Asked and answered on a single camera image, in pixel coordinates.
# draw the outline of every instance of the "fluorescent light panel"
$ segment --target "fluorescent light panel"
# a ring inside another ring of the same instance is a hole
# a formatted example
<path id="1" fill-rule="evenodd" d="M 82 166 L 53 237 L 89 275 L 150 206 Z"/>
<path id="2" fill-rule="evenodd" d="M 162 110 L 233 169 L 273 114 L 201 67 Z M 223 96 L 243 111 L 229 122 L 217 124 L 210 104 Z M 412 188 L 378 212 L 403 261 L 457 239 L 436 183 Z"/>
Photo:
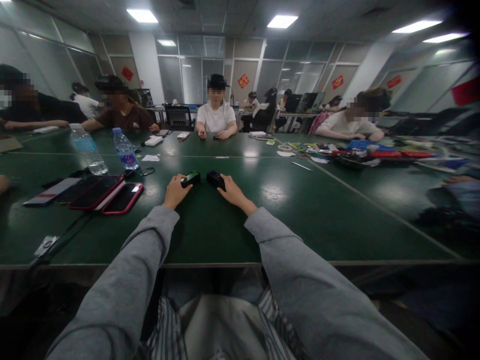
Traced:
<path id="1" fill-rule="evenodd" d="M 392 33 L 411 34 L 411 33 L 432 27 L 434 25 L 438 25 L 440 23 L 441 21 L 436 21 L 436 20 L 422 20 L 422 21 L 418 21 L 413 24 L 410 24 L 408 26 L 401 27 L 395 31 L 392 31 Z"/>
<path id="2" fill-rule="evenodd" d="M 272 21 L 270 21 L 270 23 L 266 27 L 275 29 L 286 29 L 290 25 L 292 25 L 298 18 L 298 16 L 277 15 L 273 18 Z"/>
<path id="3" fill-rule="evenodd" d="M 126 10 L 139 23 L 158 23 L 159 21 L 150 10 L 127 9 Z"/>
<path id="4" fill-rule="evenodd" d="M 430 39 L 424 40 L 424 43 L 443 43 L 445 41 L 453 40 L 453 39 L 460 39 L 466 37 L 469 33 L 468 32 L 452 32 L 446 35 L 432 37 Z"/>
<path id="5" fill-rule="evenodd" d="M 163 46 L 177 46 L 173 40 L 157 40 Z"/>

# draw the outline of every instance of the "gray sleeve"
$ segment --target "gray sleeve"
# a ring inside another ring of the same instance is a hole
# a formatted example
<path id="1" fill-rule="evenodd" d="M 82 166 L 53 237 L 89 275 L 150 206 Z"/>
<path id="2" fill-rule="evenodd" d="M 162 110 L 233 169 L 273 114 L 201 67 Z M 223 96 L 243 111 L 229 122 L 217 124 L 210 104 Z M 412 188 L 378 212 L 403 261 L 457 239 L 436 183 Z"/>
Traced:
<path id="1" fill-rule="evenodd" d="M 53 342 L 49 360 L 132 359 L 157 270 L 179 218 L 175 211 L 157 206 L 140 222 Z"/>
<path id="2" fill-rule="evenodd" d="M 311 358 L 427 359 L 366 295 L 263 207 L 245 227 L 260 246 L 280 310 Z"/>

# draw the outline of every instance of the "water bottle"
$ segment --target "water bottle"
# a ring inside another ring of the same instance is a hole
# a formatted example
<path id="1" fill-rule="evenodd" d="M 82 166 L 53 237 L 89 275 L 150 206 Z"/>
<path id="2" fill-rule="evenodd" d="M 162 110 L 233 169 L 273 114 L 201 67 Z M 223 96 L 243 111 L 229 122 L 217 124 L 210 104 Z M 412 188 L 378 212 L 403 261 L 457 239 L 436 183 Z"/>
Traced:
<path id="1" fill-rule="evenodd" d="M 109 169 L 97 150 L 92 137 L 82 124 L 70 124 L 70 139 L 76 150 L 94 175 L 104 175 Z"/>
<path id="2" fill-rule="evenodd" d="M 135 170 L 140 167 L 139 161 L 135 157 L 135 150 L 132 143 L 122 133 L 122 129 L 119 127 L 113 128 L 113 145 L 125 169 Z"/>

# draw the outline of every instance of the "red poster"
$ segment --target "red poster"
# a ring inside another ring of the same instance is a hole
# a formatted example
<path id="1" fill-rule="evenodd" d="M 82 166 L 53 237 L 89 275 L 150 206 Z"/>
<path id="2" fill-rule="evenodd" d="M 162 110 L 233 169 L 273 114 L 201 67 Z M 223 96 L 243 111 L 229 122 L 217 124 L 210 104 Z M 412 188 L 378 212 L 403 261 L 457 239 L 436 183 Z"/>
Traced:
<path id="1" fill-rule="evenodd" d="M 468 105 L 480 100 L 480 77 L 452 87 L 451 95 L 458 106 Z"/>
<path id="2" fill-rule="evenodd" d="M 125 79 L 128 80 L 128 82 L 130 82 L 134 77 L 134 73 L 132 72 L 132 70 L 130 70 L 126 66 L 124 66 L 123 69 L 121 70 L 121 74 L 125 77 Z"/>
<path id="3" fill-rule="evenodd" d="M 402 82 L 402 77 L 400 75 L 395 76 L 393 79 L 391 79 L 389 82 L 386 83 L 386 86 L 391 89 L 395 85 L 398 85 Z"/>
<path id="4" fill-rule="evenodd" d="M 249 84 L 249 82 L 250 81 L 249 81 L 249 78 L 247 77 L 247 74 L 243 74 L 243 76 L 238 79 L 238 84 L 242 89 L 246 87 Z"/>
<path id="5" fill-rule="evenodd" d="M 340 75 L 339 77 L 337 77 L 335 80 L 331 82 L 331 84 L 333 85 L 333 90 L 342 86 L 343 83 L 344 83 L 344 77 L 343 75 Z"/>

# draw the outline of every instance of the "white pillar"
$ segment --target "white pillar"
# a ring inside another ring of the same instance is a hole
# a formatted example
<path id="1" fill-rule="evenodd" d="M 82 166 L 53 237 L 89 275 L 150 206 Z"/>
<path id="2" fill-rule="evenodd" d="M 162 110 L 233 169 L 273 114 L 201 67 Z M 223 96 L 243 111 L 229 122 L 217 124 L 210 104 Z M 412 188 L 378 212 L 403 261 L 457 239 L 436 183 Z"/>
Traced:
<path id="1" fill-rule="evenodd" d="M 395 47 L 395 43 L 382 41 L 378 41 L 371 46 L 365 59 L 358 67 L 355 76 L 348 84 L 340 106 L 345 106 L 359 92 L 365 91 L 372 86 L 390 55 L 394 52 Z"/>
<path id="2" fill-rule="evenodd" d="M 164 103 L 164 89 L 153 33 L 130 31 L 128 36 L 130 37 L 138 77 L 143 80 L 141 87 L 150 89 L 151 98 L 155 105 Z"/>

